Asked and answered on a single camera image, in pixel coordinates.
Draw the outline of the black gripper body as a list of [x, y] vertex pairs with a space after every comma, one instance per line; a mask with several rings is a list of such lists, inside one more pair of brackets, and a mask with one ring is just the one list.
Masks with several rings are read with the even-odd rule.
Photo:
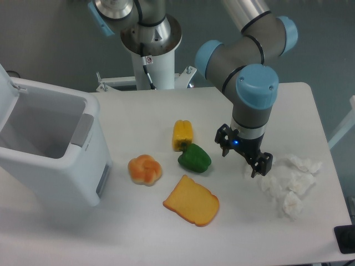
[[237, 130], [231, 130], [230, 132], [230, 143], [231, 150], [236, 151], [238, 154], [242, 155], [248, 164], [251, 165], [253, 159], [261, 152], [260, 146], [263, 140], [263, 135], [256, 139], [243, 139], [238, 135]]

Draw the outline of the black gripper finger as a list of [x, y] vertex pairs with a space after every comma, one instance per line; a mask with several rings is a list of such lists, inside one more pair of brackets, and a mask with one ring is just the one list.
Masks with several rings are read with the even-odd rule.
[[260, 152], [251, 162], [252, 174], [254, 178], [256, 175], [266, 176], [272, 168], [273, 155], [268, 152]]
[[225, 157], [231, 150], [231, 143], [229, 139], [230, 132], [231, 129], [227, 124], [223, 124], [216, 132], [215, 142], [219, 144], [222, 149], [222, 157]]

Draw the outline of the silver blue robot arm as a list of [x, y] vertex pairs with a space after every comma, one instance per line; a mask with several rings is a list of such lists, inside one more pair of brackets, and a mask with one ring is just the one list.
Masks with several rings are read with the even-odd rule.
[[[195, 67], [233, 105], [231, 124], [221, 126], [215, 137], [222, 153], [234, 150], [253, 175], [266, 175], [273, 157], [260, 146], [279, 84], [267, 62], [292, 49], [298, 31], [289, 18], [275, 17], [264, 1], [224, 1], [224, 6], [242, 37], [231, 45], [206, 42], [196, 53]], [[90, 1], [88, 7], [106, 35], [120, 34], [137, 89], [176, 87], [175, 49], [182, 32], [164, 1]]]

